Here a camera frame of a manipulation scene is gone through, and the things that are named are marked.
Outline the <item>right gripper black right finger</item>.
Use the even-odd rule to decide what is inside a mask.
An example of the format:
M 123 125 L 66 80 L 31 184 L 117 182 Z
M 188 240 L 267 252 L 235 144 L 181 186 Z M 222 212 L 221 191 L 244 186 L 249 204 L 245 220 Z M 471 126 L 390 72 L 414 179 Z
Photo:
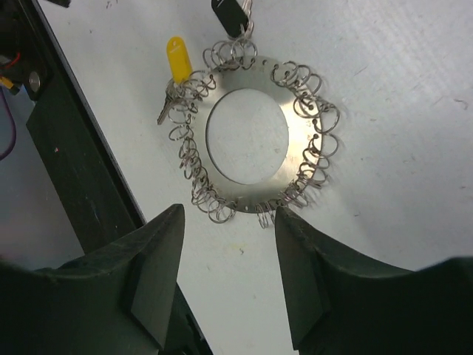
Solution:
M 409 271 L 340 243 L 282 207 L 274 231 L 298 353 L 472 352 L 470 257 Z

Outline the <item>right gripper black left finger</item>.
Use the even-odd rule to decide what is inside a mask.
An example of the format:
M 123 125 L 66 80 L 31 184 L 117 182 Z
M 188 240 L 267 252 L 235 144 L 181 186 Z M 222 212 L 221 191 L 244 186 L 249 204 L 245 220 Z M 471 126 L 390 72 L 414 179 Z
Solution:
M 158 354 L 166 346 L 185 211 L 62 267 L 1 263 L 3 354 Z

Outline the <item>steel keyring disc with rings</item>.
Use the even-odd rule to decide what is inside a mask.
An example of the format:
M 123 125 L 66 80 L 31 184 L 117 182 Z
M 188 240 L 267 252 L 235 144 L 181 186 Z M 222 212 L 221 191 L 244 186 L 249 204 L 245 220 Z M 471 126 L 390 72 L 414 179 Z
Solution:
M 191 203 L 217 224 L 236 213 L 254 214 L 260 226 L 275 222 L 276 210 L 309 204 L 308 187 L 327 181 L 339 142 L 334 134 L 341 113 L 320 96 L 323 81 L 311 67 L 262 56 L 247 39 L 218 41 L 203 51 L 204 70 L 194 70 L 179 85 L 180 98 L 165 121 L 172 122 L 171 141 L 178 142 L 180 168 L 191 181 Z M 208 148 L 208 125 L 220 101 L 252 89 L 268 95 L 281 109 L 288 129 L 284 160 L 267 180 L 243 184 L 226 177 Z

